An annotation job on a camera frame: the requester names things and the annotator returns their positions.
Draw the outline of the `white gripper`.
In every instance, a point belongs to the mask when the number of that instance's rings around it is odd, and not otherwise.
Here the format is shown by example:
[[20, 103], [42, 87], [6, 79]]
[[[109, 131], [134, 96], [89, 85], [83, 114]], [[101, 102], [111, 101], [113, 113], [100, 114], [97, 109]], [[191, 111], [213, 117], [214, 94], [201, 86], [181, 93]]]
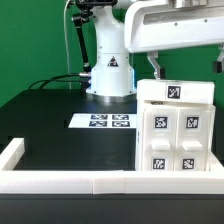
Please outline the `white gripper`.
[[[137, 1], [126, 12], [124, 43], [131, 53], [148, 52], [154, 77], [164, 79], [154, 51], [224, 43], [224, 0]], [[224, 45], [219, 50], [215, 73], [224, 72]]]

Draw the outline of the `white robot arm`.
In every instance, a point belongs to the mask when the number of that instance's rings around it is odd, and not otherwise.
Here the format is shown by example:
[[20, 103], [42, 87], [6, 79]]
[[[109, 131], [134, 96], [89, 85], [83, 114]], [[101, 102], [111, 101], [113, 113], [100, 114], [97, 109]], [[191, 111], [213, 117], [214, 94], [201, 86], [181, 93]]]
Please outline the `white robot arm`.
[[145, 52], [160, 79], [159, 51], [220, 44], [218, 63], [224, 67], [224, 0], [118, 0], [115, 7], [126, 10], [123, 22], [110, 6], [93, 9], [97, 62], [88, 97], [124, 102], [136, 96], [131, 53]]

